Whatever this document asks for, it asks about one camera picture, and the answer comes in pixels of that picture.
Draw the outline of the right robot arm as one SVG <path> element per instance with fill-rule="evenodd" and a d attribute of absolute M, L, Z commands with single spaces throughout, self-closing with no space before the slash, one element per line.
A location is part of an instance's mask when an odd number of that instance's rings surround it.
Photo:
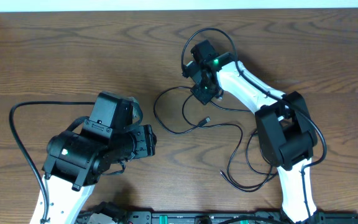
<path fill-rule="evenodd" d="M 296 91 L 286 94 L 268 86 L 236 52 L 219 54 L 208 40 L 196 44 L 191 54 L 183 76 L 194 81 L 193 96 L 205 105 L 226 91 L 254 114 L 262 154 L 278 171 L 284 214 L 293 223 L 310 221 L 316 212 L 310 168 L 320 132 L 305 99 Z"/>

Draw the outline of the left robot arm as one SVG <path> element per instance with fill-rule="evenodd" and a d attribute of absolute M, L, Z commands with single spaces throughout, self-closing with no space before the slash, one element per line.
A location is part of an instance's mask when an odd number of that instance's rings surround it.
<path fill-rule="evenodd" d="M 31 223 L 74 223 L 111 165 L 154 156 L 157 137 L 142 118 L 135 98 L 102 91 L 90 116 L 51 138 L 42 177 L 47 198 L 39 197 Z"/>

